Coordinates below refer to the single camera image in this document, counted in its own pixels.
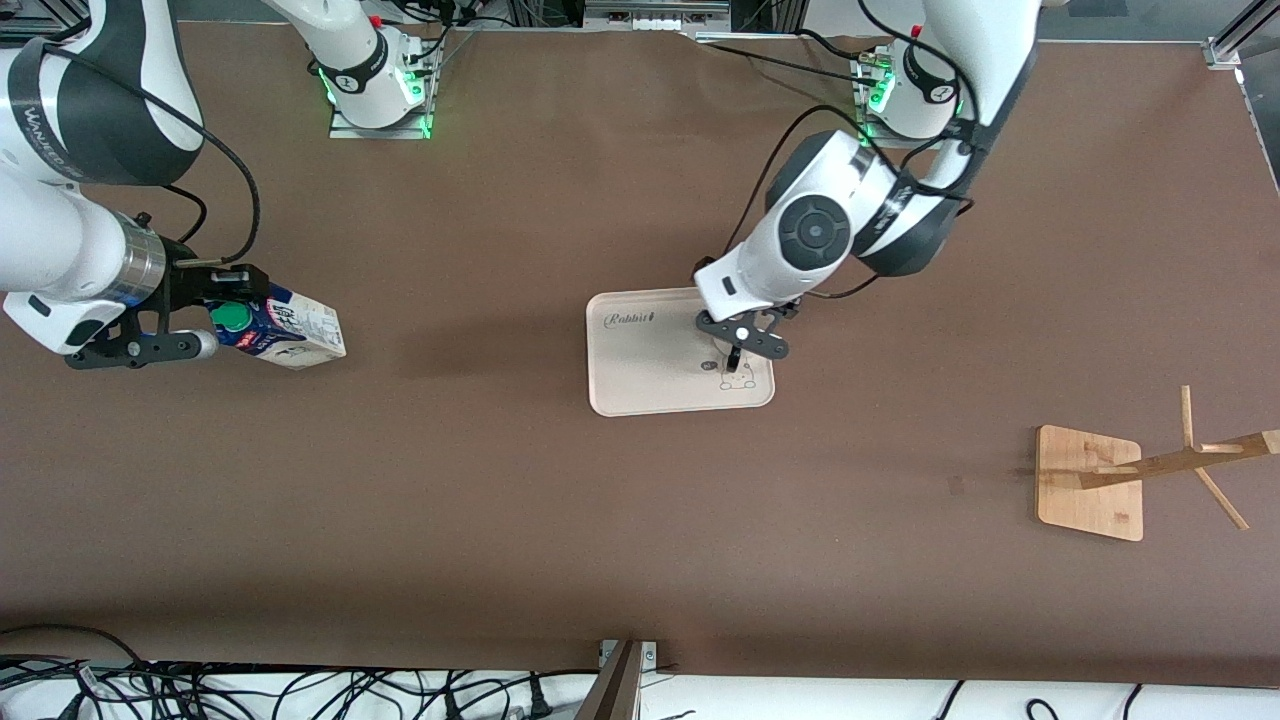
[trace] white robotic arm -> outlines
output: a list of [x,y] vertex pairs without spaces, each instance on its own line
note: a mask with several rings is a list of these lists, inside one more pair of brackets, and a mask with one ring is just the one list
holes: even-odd
[[[417,38],[375,29],[357,0],[268,4],[307,40],[353,124],[390,124],[421,102],[402,72]],[[201,123],[169,0],[90,0],[90,29],[59,51]],[[140,332],[137,309],[166,314],[207,293],[265,291],[251,265],[229,274],[178,269],[189,250],[79,193],[79,183],[172,184],[195,163],[200,133],[97,70],[47,53],[42,40],[0,50],[0,291],[9,293],[5,313],[32,338],[83,355],[113,325],[129,322]],[[183,359],[215,346],[207,333],[184,336],[173,342]]]
[[[919,61],[914,69],[895,67],[895,76],[913,85],[893,92],[882,115],[886,122],[896,119],[899,128],[931,128],[932,135],[946,127],[946,137],[954,138],[941,141],[929,174],[916,181],[895,170],[845,132],[806,138],[776,176],[765,196],[768,211],[751,234],[695,273],[707,305],[700,328],[741,350],[778,359],[786,355],[786,343],[765,342],[750,328],[754,318],[730,319],[788,306],[849,255],[877,275],[906,275],[922,270],[941,250],[963,208],[961,196],[1034,64],[1039,0],[924,0],[924,9],[925,32],[972,81],[963,87],[963,110],[955,114],[957,94],[938,91],[955,81],[946,73],[919,72],[924,65]],[[911,55],[908,44],[895,44],[896,61],[905,63]],[[929,102],[931,95],[938,101]],[[943,108],[941,115],[934,105]],[[751,342],[777,351],[753,348]]]
[[425,101],[411,83],[422,41],[374,27],[357,0],[262,0],[302,35],[334,105],[352,124],[381,128]]

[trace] brown table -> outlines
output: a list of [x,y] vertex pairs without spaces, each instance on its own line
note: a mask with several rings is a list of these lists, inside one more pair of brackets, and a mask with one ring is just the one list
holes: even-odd
[[[813,304],[769,406],[604,419],[586,301],[686,284],[842,83],[666,33],[486,33],[434,140],[329,141],[289,28],[183,40],[262,186],[251,259],[351,354],[73,373],[0,323],[5,624],[170,659],[552,667],[631,633],[687,673],[1280,683],[1275,462],[1217,474],[1249,532],[1190,475],[1149,484],[1137,544],[1032,511],[1036,425],[1172,450],[1190,383],[1202,437],[1280,427],[1276,193],[1196,46],[1042,46],[938,261]],[[196,246],[237,246],[230,165],[183,184]]]

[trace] wooden stick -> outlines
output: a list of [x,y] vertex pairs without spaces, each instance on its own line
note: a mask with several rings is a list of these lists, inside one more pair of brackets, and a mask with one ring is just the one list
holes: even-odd
[[1208,492],[1213,493],[1213,500],[1216,500],[1219,507],[1221,507],[1222,511],[1226,512],[1226,516],[1231,519],[1231,523],[1235,525],[1235,529],[1248,530],[1249,524],[1244,521],[1244,518],[1235,510],[1235,506],[1231,505],[1231,501],[1228,500],[1225,495],[1222,495],[1222,491],[1219,489],[1217,483],[1213,482],[1213,478],[1208,477],[1208,471],[1204,470],[1204,468],[1196,468],[1196,474],[1199,477],[1201,482],[1204,483],[1204,487],[1208,488]]
[[1196,447],[1192,432],[1192,386],[1183,386],[1183,447]]
[[1235,460],[1245,460],[1248,457],[1276,455],[1280,454],[1280,430],[1263,430],[1261,433],[1226,439],[1220,443],[1212,443],[1212,446],[1222,445],[1238,445],[1240,446],[1240,451],[1226,455],[1220,452],[1197,452],[1193,447],[1184,447],[1176,452],[1166,452],[1165,455],[1143,457],[1142,460],[1116,465],[1116,469],[1137,469],[1138,471],[1133,474],[1116,474],[1116,470],[1110,468],[1103,473],[1080,473],[1080,488],[1103,488],[1107,486],[1117,486],[1120,483],[1132,483],[1134,480],[1167,475],[1170,473],[1194,470],[1196,468],[1207,468],[1220,462],[1233,462]]
[[1213,452],[1220,455],[1239,455],[1244,452],[1244,446],[1225,442],[1206,442],[1196,448],[1198,452]]

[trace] wooden stand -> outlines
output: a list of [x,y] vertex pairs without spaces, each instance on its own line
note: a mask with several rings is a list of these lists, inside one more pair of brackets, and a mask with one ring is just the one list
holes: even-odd
[[1204,468],[1280,454],[1280,430],[1197,446],[1192,389],[1183,386],[1183,450],[1142,457],[1133,441],[1056,425],[1042,425],[1036,445],[1036,515],[1042,521],[1140,541],[1142,480],[1184,470],[1196,471],[1238,529],[1249,529]]

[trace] silver metal ring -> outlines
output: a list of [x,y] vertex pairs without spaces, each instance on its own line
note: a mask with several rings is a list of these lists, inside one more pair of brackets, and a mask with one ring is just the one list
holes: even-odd
[[100,297],[133,307],[151,297],[164,279],[164,242],[156,233],[140,228],[125,215],[115,213],[115,217],[124,232],[124,259],[115,279]]

